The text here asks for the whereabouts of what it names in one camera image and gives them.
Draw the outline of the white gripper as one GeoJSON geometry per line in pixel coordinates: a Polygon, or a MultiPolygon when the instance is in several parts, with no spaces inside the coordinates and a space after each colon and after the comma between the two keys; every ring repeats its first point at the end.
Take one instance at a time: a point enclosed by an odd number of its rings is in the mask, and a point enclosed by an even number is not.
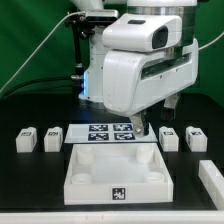
{"type": "Polygon", "coordinates": [[[141,78],[144,66],[163,59],[163,50],[153,53],[137,53],[111,50],[103,64],[103,103],[111,112],[130,117],[133,133],[136,137],[149,134],[149,123],[145,113],[140,112],[161,100],[163,120],[173,120],[179,101],[177,92],[195,83],[198,72],[198,41],[183,48],[183,55],[189,59],[183,63],[141,78]]]}

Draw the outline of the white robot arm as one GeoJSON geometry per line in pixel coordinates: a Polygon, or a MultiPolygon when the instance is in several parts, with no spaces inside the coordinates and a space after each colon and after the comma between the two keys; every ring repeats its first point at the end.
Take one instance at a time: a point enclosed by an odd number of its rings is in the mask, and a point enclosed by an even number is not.
{"type": "Polygon", "coordinates": [[[148,134],[146,109],[174,108],[195,83],[197,0],[71,0],[89,37],[90,65],[79,98],[128,117],[134,135],[148,134]]]}

